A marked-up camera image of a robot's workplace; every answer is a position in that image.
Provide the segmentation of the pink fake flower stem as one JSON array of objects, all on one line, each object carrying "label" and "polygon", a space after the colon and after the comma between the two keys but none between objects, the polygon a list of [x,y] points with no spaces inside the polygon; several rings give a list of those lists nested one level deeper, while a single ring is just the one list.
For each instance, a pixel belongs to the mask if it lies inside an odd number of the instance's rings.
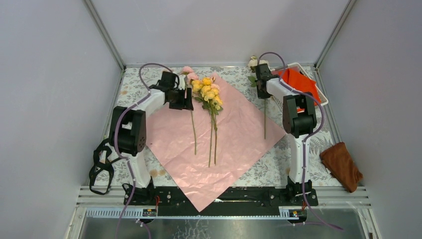
[{"label": "pink fake flower stem", "polygon": [[[197,74],[194,72],[194,70],[189,67],[189,66],[185,66],[182,68],[181,74],[184,75],[184,81],[185,81],[185,87],[186,89],[189,89],[192,87],[191,85],[191,81],[192,80],[197,80],[198,76]],[[193,127],[193,135],[194,135],[194,155],[197,154],[197,135],[196,135],[196,129],[195,129],[195,122],[194,122],[194,114],[193,114],[193,110],[190,111],[191,114],[191,123],[192,123],[192,127]]]}]

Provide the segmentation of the yellow fake flower bunch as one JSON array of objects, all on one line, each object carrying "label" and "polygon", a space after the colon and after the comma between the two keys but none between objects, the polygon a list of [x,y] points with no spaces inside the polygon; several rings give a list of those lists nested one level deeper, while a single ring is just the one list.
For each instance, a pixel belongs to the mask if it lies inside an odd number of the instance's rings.
[{"label": "yellow fake flower bunch", "polygon": [[209,161],[208,167],[213,163],[216,165],[216,150],[218,140],[217,116],[223,111],[223,100],[220,97],[219,85],[215,83],[215,77],[204,77],[192,80],[192,98],[202,104],[202,109],[207,111],[211,122]]}]

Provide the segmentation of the pink and purple wrapping paper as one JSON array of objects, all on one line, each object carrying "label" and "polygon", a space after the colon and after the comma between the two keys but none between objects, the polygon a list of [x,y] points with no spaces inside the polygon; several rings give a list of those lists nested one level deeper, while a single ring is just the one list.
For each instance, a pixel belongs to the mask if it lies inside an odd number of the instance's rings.
[{"label": "pink and purple wrapping paper", "polygon": [[165,105],[146,121],[148,148],[198,211],[286,134],[235,87],[217,73],[212,76],[223,101],[216,127],[198,102],[193,111]]}]

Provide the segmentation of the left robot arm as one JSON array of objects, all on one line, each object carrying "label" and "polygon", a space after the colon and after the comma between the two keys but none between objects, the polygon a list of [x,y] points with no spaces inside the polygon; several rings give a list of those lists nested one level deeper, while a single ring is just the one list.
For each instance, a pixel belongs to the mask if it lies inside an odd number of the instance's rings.
[{"label": "left robot arm", "polygon": [[109,144],[120,158],[128,160],[129,173],[134,187],[138,188],[135,198],[144,205],[154,200],[153,189],[148,185],[151,176],[144,159],[147,141],[147,118],[164,104],[170,109],[190,110],[192,90],[185,80],[172,72],[163,72],[161,79],[148,88],[148,94],[129,107],[116,106],[112,112],[109,130]]}]

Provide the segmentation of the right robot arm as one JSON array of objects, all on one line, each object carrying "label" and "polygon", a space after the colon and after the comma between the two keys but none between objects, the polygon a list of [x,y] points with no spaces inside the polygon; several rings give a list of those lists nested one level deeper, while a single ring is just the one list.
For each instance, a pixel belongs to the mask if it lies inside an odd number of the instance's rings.
[{"label": "right robot arm", "polygon": [[282,102],[283,129],[288,134],[291,149],[291,169],[285,197],[298,205],[312,190],[307,170],[309,143],[307,139],[317,125],[314,98],[289,86],[280,76],[271,73],[267,64],[255,66],[256,90],[260,99],[273,97]]}]

